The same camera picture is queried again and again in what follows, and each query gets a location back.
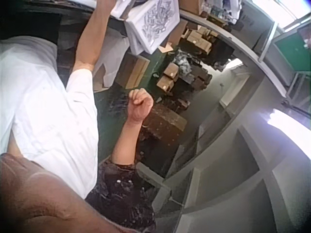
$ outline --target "window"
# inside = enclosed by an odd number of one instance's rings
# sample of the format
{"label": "window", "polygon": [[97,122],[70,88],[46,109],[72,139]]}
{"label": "window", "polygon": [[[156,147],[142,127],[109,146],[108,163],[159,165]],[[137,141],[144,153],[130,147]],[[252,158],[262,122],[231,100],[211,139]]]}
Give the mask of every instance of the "window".
{"label": "window", "polygon": [[253,3],[267,13],[281,28],[294,22],[296,19],[274,0],[253,0]]}
{"label": "window", "polygon": [[280,5],[287,8],[296,18],[301,18],[311,11],[310,0],[278,0]]}
{"label": "window", "polygon": [[281,28],[311,12],[310,0],[253,0],[253,3],[278,22]]}

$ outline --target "clenched fist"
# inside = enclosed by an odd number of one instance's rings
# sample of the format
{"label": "clenched fist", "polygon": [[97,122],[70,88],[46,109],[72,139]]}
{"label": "clenched fist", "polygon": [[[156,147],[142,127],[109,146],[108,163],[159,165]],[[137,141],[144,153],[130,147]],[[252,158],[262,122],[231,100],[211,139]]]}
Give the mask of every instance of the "clenched fist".
{"label": "clenched fist", "polygon": [[133,123],[142,123],[150,113],[153,104],[154,100],[144,88],[132,90],[127,107],[128,120]]}

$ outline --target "hand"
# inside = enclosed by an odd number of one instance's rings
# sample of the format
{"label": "hand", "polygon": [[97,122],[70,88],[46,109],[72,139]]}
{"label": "hand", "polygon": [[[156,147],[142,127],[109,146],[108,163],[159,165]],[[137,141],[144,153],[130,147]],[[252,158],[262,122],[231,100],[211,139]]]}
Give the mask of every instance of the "hand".
{"label": "hand", "polygon": [[127,118],[132,123],[141,124],[150,113],[154,100],[144,89],[130,91]]}
{"label": "hand", "polygon": [[99,11],[108,12],[109,15],[115,7],[117,0],[97,0],[96,9]]}

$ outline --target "skin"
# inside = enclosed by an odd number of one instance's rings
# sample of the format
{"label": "skin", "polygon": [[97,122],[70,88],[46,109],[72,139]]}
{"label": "skin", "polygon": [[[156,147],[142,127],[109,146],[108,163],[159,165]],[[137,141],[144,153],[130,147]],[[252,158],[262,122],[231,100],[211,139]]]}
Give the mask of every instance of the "skin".
{"label": "skin", "polygon": [[154,104],[145,89],[132,90],[129,94],[127,121],[111,155],[111,161],[118,165],[131,165],[135,160],[138,134],[143,120],[150,113]]}
{"label": "skin", "polygon": [[[115,3],[115,0],[97,1],[97,8],[79,40],[73,71],[83,68],[93,70]],[[142,121],[153,105],[153,99],[144,89],[131,91],[129,99],[128,119],[112,154],[112,161],[121,165],[134,162]],[[24,158],[13,134],[8,153],[0,156],[0,167],[0,207],[3,211],[0,216],[5,216],[4,224],[16,227],[16,232],[135,232],[110,222],[59,177]]]}

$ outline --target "green floor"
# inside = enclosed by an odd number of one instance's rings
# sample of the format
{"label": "green floor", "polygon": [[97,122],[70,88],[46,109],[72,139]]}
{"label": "green floor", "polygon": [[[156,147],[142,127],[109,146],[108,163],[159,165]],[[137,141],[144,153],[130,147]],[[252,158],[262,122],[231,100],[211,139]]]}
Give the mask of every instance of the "green floor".
{"label": "green floor", "polygon": [[[154,98],[163,92],[156,86],[157,79],[152,77],[155,72],[163,72],[163,61],[166,54],[156,50],[152,55],[144,55],[150,60],[147,70],[138,88],[147,89]],[[127,95],[130,89],[125,90],[117,83],[103,92],[95,93],[95,104],[98,112],[98,161],[108,157],[121,133],[126,120]]]}

